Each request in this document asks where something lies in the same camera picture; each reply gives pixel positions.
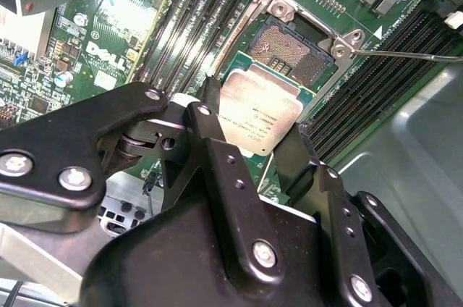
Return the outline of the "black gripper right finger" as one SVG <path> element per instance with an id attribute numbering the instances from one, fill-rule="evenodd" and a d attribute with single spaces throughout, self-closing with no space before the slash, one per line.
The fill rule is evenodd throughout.
<path id="1" fill-rule="evenodd" d="M 316 156 L 304 124 L 274 150 L 281 189 L 319 231 L 323 297 L 332 306 L 437 306 L 438 272 L 373 195 L 349 195 Z"/>

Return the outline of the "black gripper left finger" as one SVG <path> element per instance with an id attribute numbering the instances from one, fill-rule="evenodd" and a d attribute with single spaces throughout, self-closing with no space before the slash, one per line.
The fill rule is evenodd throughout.
<path id="1" fill-rule="evenodd" d="M 1 131 L 1 157 L 25 158 L 1 171 L 2 219 L 52 232 L 88 226 L 106 180 L 152 155 L 163 163 L 164 197 L 157 224 L 177 219 L 201 195 L 208 199 L 216 248 L 232 280 L 280 280 L 284 259 L 239 149 L 218 121 L 219 81 L 186 107 L 147 83 L 130 83 Z M 47 213 L 42 220 L 39 213 Z"/>

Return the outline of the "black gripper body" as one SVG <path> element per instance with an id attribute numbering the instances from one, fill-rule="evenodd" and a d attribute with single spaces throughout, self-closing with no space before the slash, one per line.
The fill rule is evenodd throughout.
<path id="1" fill-rule="evenodd" d="M 226 275 L 211 213 L 183 204 L 111 240 L 93 259 L 81 306 L 345 306 L 325 281 L 319 229 L 274 204 L 264 207 L 286 264 L 270 294 L 238 289 Z"/>

